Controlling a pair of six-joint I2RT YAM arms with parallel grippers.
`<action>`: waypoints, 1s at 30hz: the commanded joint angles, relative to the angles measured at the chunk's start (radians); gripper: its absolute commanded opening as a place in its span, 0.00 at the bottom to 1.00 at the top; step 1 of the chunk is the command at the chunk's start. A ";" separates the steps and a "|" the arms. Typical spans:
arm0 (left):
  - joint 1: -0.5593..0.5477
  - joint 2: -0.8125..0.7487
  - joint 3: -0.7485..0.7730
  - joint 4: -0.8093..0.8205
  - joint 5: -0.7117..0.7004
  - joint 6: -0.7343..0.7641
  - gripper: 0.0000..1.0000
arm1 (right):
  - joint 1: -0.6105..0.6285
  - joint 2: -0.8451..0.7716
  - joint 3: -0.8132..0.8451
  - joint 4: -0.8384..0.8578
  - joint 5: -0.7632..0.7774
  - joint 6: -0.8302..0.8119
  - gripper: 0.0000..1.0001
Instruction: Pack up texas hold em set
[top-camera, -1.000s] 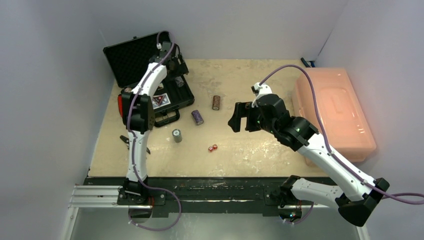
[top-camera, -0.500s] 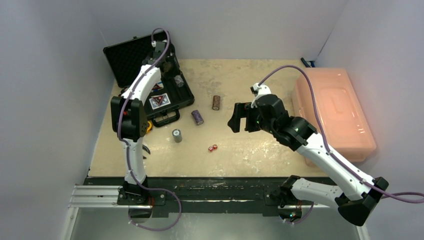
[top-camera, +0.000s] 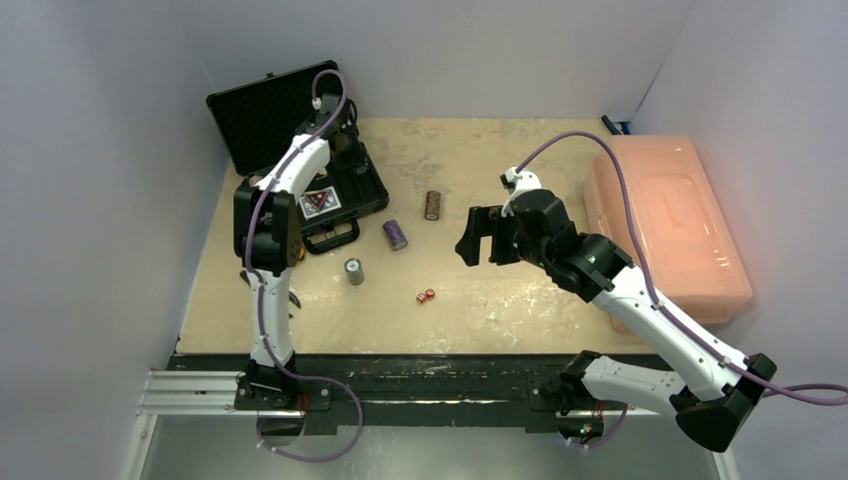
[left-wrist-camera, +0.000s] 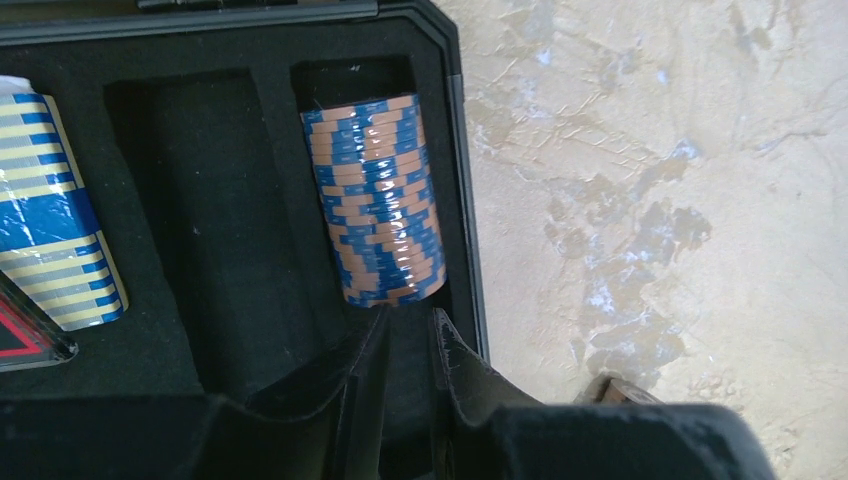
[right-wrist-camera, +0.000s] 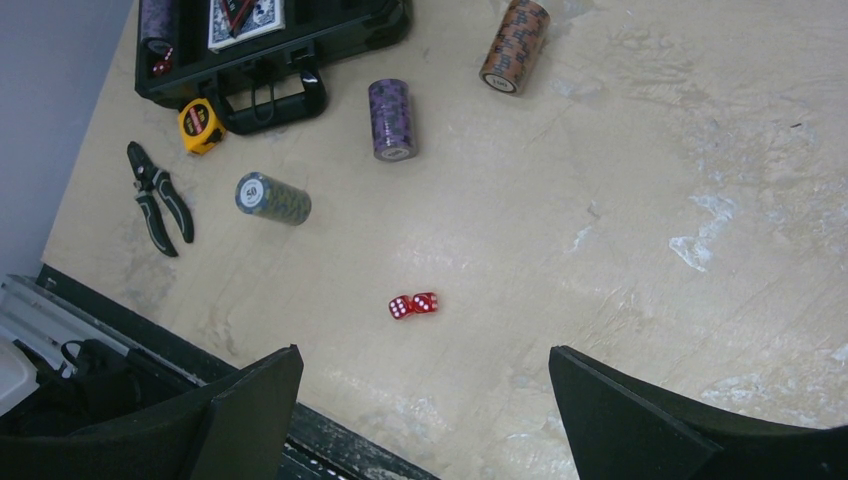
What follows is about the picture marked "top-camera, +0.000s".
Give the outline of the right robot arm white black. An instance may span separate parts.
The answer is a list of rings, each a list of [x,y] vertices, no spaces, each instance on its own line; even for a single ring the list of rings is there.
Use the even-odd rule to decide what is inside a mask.
[[[473,206],[455,246],[467,266],[480,262],[481,240],[492,240],[491,263],[526,262],[560,289],[624,323],[667,364],[656,370],[584,350],[540,388],[562,413],[589,403],[619,402],[674,418],[699,446],[723,453],[764,394],[776,364],[747,356],[688,317],[649,286],[644,271],[617,244],[577,231],[561,199],[535,189],[505,207]]]

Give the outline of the brown poker chip stack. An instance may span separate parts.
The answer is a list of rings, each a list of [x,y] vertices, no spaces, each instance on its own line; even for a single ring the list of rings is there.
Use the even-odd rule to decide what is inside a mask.
[[[424,218],[428,221],[437,221],[441,213],[442,195],[439,191],[429,190],[425,194]]]

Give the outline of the purple poker chip stack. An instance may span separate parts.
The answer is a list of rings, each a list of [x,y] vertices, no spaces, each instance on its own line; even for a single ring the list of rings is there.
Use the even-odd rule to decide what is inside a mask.
[[[392,250],[398,251],[408,245],[408,240],[396,220],[386,221],[382,225],[382,229]]]

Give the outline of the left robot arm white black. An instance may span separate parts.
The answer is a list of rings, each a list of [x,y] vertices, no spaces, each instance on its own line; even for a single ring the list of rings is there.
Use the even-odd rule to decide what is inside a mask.
[[[289,293],[303,239],[300,199],[330,163],[333,149],[350,146],[356,131],[347,113],[319,114],[302,124],[282,158],[255,183],[234,195],[234,249],[243,263],[252,301],[254,345],[238,380],[244,399],[284,409],[297,399],[289,365],[294,348],[289,329]]]

